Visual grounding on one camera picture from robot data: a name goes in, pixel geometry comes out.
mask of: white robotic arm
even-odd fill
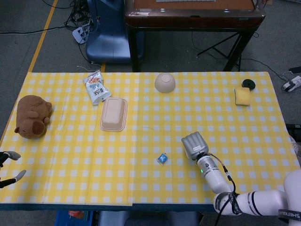
[[[222,211],[222,215],[241,213],[256,216],[279,215],[279,218],[289,220],[289,226],[301,226],[301,169],[286,176],[285,192],[273,190],[238,194],[234,202],[233,192],[209,155],[208,145],[199,132],[182,138],[182,142],[187,157],[197,160],[205,180],[211,190],[217,194],[214,197],[214,209],[218,213]],[[224,170],[230,180],[231,177],[225,167]]]

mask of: brown plush toy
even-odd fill
[[[49,123],[52,105],[34,95],[24,96],[18,103],[15,133],[27,139],[42,136]]]

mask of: beige bowl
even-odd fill
[[[161,93],[169,93],[175,89],[175,79],[170,73],[161,73],[155,80],[155,88]]]

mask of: yellow floor line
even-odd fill
[[[53,6],[54,6],[54,7],[56,6],[57,1],[58,1],[58,0],[54,0],[54,2],[53,2]],[[48,27],[49,27],[49,24],[50,24],[50,21],[51,21],[53,12],[55,11],[55,8],[54,8],[54,7],[51,7],[51,10],[50,10],[50,12],[49,12],[49,15],[48,15],[48,18],[47,18],[47,21],[46,21],[46,24],[45,24],[44,29],[48,29]],[[40,50],[41,50],[41,47],[42,47],[44,38],[45,38],[45,36],[46,36],[46,33],[47,33],[47,32],[44,32],[44,33],[42,33],[42,35],[41,35],[41,38],[40,38],[39,43],[38,43],[38,46],[37,46],[36,51],[35,51],[35,53],[34,53],[34,55],[33,55],[33,58],[32,58],[32,62],[30,63],[30,66],[29,66],[29,68],[28,68],[28,72],[32,72],[32,70],[33,70],[33,67],[34,67],[34,65],[35,65],[35,63],[36,63],[36,61],[37,61],[38,55],[39,55],[39,53],[40,53]]]
[[[102,67],[100,68],[100,72],[104,72],[105,71],[105,63],[102,63]]]

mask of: beige container lid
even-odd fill
[[[127,101],[119,97],[109,97],[103,105],[100,129],[106,131],[122,131],[126,126]]]

